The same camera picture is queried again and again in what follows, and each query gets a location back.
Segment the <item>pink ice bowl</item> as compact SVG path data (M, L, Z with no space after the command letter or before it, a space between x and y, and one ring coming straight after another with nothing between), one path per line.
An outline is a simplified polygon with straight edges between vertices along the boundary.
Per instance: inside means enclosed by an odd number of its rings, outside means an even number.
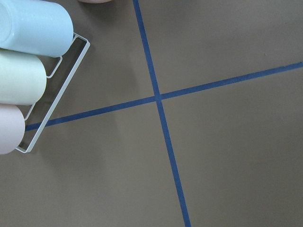
M78 1L83 3L89 3L89 4L101 4L101 3L110 2L112 0L78 0Z

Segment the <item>light green cup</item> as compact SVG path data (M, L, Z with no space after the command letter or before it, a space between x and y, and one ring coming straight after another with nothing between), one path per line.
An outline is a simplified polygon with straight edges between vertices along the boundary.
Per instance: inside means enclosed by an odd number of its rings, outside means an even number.
M44 94L46 71L40 59L32 54L1 49L0 102L32 105Z

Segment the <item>pink cup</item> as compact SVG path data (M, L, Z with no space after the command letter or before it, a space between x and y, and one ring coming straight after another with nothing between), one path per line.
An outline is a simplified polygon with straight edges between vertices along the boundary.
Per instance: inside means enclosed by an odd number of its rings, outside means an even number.
M24 116L15 105L0 105L0 154L12 152L25 133Z

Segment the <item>light blue cup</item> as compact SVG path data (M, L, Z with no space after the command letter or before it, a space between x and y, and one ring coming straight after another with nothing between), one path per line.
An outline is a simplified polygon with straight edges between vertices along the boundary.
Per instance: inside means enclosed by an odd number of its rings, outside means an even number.
M69 50L72 40L72 20L60 4L43 0L0 2L2 49L60 57Z

